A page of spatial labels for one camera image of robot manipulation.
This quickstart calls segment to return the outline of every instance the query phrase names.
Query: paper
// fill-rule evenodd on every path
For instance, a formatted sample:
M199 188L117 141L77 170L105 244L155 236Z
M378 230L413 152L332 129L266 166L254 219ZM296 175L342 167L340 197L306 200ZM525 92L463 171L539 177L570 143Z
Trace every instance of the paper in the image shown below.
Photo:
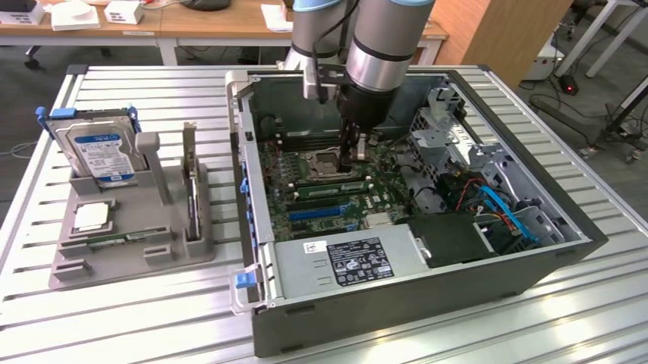
M266 27L272 32L289 33L293 31L293 22L286 21L281 5L262 4Z

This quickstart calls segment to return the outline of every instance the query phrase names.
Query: robotic arm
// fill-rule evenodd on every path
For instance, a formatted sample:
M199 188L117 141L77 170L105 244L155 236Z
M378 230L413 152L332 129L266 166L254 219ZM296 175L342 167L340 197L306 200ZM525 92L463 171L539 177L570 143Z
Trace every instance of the robotic arm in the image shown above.
M362 160L370 131L385 121L433 3L435 0L296 0L292 50L306 58L304 94L321 102L336 95L342 116L340 172L350 171L352 160ZM340 52L341 30L345 23L352 23L353 13L358 13L354 27L349 25L353 41L338 76L326 61Z

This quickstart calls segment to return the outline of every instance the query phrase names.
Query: power supply label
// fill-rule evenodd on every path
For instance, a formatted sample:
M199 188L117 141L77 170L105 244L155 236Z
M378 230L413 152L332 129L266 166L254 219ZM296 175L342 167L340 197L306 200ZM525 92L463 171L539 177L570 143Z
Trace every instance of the power supply label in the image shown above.
M328 245L326 249L336 280L342 287L395 277L389 258L377 237Z

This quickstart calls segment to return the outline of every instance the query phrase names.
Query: white box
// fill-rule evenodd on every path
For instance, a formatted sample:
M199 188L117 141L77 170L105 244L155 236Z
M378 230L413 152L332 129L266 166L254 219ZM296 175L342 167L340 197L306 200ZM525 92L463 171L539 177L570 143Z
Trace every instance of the white box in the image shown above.
M36 2L36 6L28 13L16 11L0 11L0 24L14 25L39 25L43 20L43 5Z
M52 30L101 28L98 9L85 2L62 2L52 6Z
M109 23L138 24L145 15L141 2L113 0L103 10Z

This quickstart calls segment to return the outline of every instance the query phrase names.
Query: aluminum table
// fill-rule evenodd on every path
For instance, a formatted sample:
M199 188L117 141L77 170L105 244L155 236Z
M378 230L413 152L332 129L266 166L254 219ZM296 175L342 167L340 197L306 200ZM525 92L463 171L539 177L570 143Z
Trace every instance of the aluminum table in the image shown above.
M647 224L496 75L472 66L455 69L610 243L519 297L282 356L254 357L250 317L233 315L229 307L228 276L242 266L223 88L225 73L233 68L91 67L86 74L66 77L55 107L134 104L143 130L161 132L159 154L167 165L181 158L183 122L198 124L218 256L210 263L129 281L50 290L70 167L43 134L0 230L0 360L499 364L648 360ZM484 141L495 138L472 110L467 120Z

